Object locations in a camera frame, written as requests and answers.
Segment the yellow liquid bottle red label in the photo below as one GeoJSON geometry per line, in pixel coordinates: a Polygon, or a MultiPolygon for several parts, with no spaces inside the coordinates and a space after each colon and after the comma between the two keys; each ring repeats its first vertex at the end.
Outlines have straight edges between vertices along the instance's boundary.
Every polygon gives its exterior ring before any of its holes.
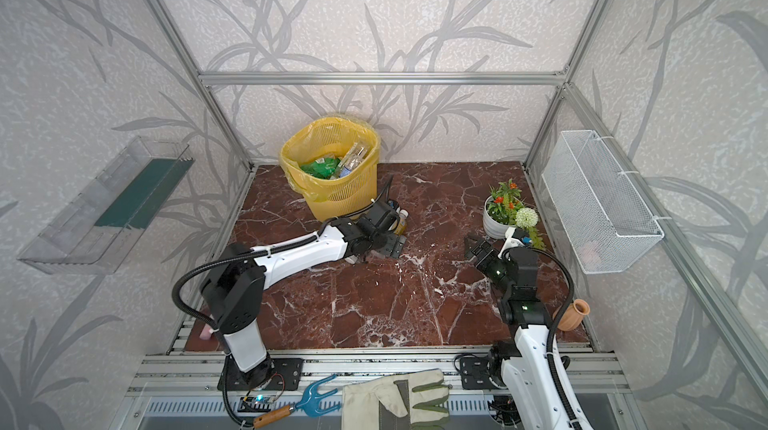
{"type": "Polygon", "coordinates": [[[403,235],[405,233],[405,230],[407,228],[408,216],[409,216],[409,213],[407,210],[404,210],[404,209],[398,210],[398,222],[394,230],[394,233],[396,235],[403,235]]]}

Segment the green plastic bottle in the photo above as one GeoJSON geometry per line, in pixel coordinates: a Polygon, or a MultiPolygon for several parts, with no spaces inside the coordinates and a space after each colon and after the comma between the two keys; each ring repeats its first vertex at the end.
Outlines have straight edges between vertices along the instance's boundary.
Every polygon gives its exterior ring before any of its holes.
{"type": "Polygon", "coordinates": [[[336,156],[326,155],[301,165],[300,169],[313,178],[329,180],[335,175],[339,163],[340,159],[336,156]]]}

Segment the small clear grey bottle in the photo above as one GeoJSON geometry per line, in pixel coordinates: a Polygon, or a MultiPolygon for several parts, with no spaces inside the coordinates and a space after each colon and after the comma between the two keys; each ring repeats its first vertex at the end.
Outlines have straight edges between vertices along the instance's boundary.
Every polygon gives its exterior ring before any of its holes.
{"type": "Polygon", "coordinates": [[[362,143],[355,143],[347,154],[340,161],[337,169],[336,176],[338,177],[339,171],[343,166],[353,167],[354,170],[363,163],[369,151],[369,147],[362,143]]]}

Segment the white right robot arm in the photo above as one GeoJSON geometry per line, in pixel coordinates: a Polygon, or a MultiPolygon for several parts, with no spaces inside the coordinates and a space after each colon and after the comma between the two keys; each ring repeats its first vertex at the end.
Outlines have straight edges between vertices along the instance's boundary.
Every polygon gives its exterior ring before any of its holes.
{"type": "Polygon", "coordinates": [[[525,429],[590,429],[592,427],[557,347],[557,327],[574,302],[574,282],[566,266],[551,253],[512,235],[498,250],[487,239],[468,235],[465,257],[502,292],[498,309],[514,330],[511,341],[492,345],[488,375],[505,386],[525,429]],[[538,298],[539,259],[553,262],[567,285],[565,302],[551,315],[538,298]]]}

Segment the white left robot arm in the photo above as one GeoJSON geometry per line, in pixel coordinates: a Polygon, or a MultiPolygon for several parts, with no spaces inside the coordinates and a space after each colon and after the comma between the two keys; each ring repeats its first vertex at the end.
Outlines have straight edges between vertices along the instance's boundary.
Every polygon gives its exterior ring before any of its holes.
{"type": "Polygon", "coordinates": [[[225,352],[221,383],[237,377],[248,389],[277,373],[258,326],[263,293],[310,268],[377,252],[397,259],[405,237],[395,233],[399,207],[392,205],[387,181],[364,208],[332,217],[319,230],[274,245],[229,246],[216,261],[183,276],[171,300],[184,314],[203,322],[225,352]]]}

